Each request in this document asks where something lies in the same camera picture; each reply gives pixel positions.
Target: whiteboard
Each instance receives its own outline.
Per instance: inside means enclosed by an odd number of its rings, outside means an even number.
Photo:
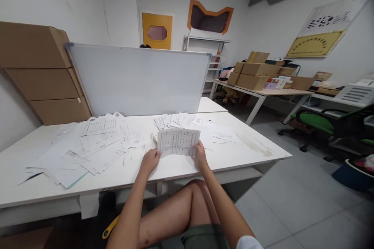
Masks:
[[[196,113],[211,54],[67,43],[95,117]]]

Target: yellow door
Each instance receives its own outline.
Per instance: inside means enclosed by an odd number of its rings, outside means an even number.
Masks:
[[[152,49],[170,49],[172,16],[142,13],[143,41]]]

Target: blue bin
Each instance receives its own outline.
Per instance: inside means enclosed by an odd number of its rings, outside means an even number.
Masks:
[[[374,188],[374,177],[367,174],[345,160],[345,163],[332,174],[332,177],[344,186],[355,191],[366,192]]]

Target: person's left hand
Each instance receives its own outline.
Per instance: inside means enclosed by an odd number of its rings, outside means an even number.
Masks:
[[[159,163],[161,151],[157,152],[156,149],[150,149],[143,157],[141,161],[139,173],[147,175],[147,178],[156,168]]]

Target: desk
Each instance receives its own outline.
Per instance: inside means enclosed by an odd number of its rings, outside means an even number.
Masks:
[[[213,99],[213,94],[216,88],[216,84],[220,84],[223,86],[227,86],[228,88],[235,89],[237,91],[244,92],[246,94],[258,97],[258,101],[256,105],[253,107],[251,114],[249,115],[247,121],[245,122],[247,125],[250,125],[251,122],[253,121],[255,115],[257,114],[258,110],[260,109],[262,103],[264,102],[265,98],[267,96],[274,96],[274,95],[303,95],[303,97],[300,99],[300,101],[296,104],[296,106],[292,109],[291,113],[287,116],[287,118],[284,120],[283,123],[287,123],[289,119],[291,118],[290,116],[294,114],[301,105],[306,101],[308,96],[312,94],[311,91],[301,91],[298,89],[262,89],[262,90],[251,90],[251,89],[246,89],[238,86],[231,86],[228,85],[226,81],[220,81],[218,79],[214,80],[212,91],[210,92],[210,99]]]
[[[208,97],[202,97],[198,108],[198,113],[227,112],[228,110],[215,103]]]
[[[228,112],[200,115],[231,127],[244,143],[219,144],[215,151],[206,150],[209,166],[221,184],[241,181],[242,186],[244,181],[256,181],[277,160],[291,156]],[[158,131],[153,121],[156,117],[159,116],[126,117],[125,121],[150,135]],[[91,193],[114,190],[117,203],[127,200],[144,155],[142,148],[128,151],[101,174],[93,176],[88,173],[70,189],[56,185],[44,174],[16,186],[20,169],[49,147],[59,128],[60,125],[41,126],[0,153],[0,227],[79,213],[83,207],[79,204],[79,197]],[[149,138],[146,150],[151,148],[154,144]],[[164,157],[149,178],[145,198],[171,194],[190,180],[201,178],[192,158],[181,155]],[[247,189],[255,181],[248,183]]]

